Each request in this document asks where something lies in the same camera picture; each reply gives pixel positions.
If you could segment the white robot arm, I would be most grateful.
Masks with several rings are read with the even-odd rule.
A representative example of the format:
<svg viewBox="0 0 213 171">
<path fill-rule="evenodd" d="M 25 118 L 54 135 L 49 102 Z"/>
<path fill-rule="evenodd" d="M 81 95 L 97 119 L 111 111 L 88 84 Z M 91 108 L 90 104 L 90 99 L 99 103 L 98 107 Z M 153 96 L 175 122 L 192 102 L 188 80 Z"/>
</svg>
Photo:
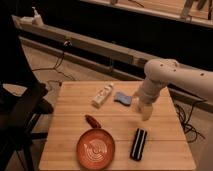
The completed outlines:
<svg viewBox="0 0 213 171">
<path fill-rule="evenodd" d="M 174 59 L 152 59 L 145 64 L 144 73 L 146 78 L 134 93 L 143 121 L 151 117 L 153 103 L 168 84 L 213 102 L 213 72 L 181 68 Z"/>
</svg>

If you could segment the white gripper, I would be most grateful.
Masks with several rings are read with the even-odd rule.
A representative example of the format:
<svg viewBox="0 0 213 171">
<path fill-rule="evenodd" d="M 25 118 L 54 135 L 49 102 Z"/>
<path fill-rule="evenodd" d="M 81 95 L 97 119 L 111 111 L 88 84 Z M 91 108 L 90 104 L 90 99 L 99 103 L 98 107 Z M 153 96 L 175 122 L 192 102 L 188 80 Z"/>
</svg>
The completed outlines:
<svg viewBox="0 0 213 171">
<path fill-rule="evenodd" d="M 138 99 L 138 108 L 142 114 L 142 120 L 149 120 L 153 112 L 152 104 L 156 101 L 157 94 L 140 89 L 133 94 L 133 97 Z"/>
</svg>

